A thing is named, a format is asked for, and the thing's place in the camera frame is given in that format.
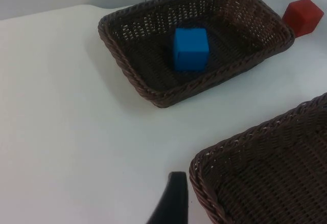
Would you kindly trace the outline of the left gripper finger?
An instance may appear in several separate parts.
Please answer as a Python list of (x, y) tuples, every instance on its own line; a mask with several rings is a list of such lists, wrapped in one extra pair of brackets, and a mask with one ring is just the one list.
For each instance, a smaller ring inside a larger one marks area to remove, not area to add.
[(148, 224), (188, 224), (189, 192), (186, 173), (170, 172), (165, 190)]

